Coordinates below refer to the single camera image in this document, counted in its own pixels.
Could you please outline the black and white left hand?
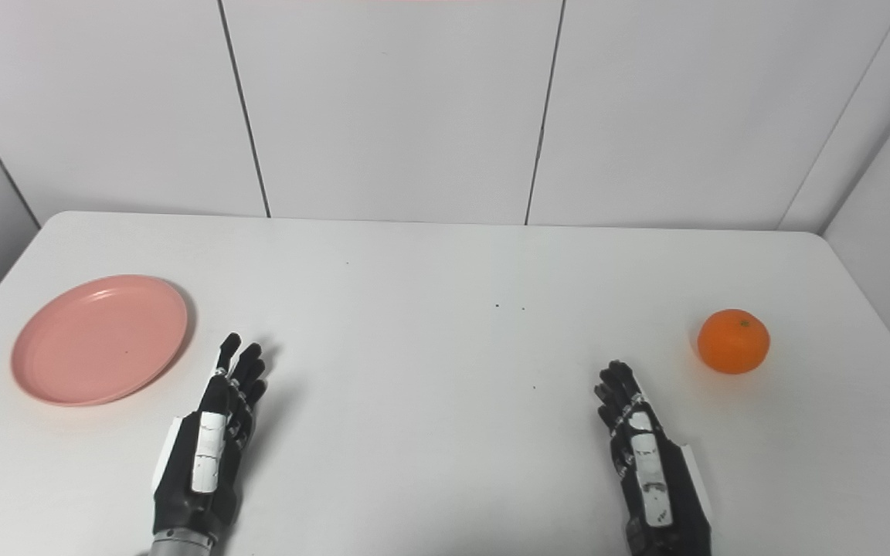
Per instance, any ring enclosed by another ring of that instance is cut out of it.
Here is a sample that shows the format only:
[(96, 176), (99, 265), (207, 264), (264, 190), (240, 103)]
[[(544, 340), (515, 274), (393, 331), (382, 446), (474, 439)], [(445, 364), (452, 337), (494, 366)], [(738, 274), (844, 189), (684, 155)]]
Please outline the black and white left hand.
[(236, 332), (218, 360), (197, 409), (174, 419), (152, 483), (152, 555), (209, 555), (236, 522), (238, 473), (267, 391), (261, 345)]

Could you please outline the black and white right hand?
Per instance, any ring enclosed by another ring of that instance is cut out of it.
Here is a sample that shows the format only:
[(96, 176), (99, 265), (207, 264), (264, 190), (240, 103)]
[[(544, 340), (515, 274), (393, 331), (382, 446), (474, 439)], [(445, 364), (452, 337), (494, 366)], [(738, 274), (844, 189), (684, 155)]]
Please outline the black and white right hand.
[(695, 457), (668, 436), (625, 362), (598, 373), (594, 394), (629, 517), (632, 555), (710, 555), (709, 503)]

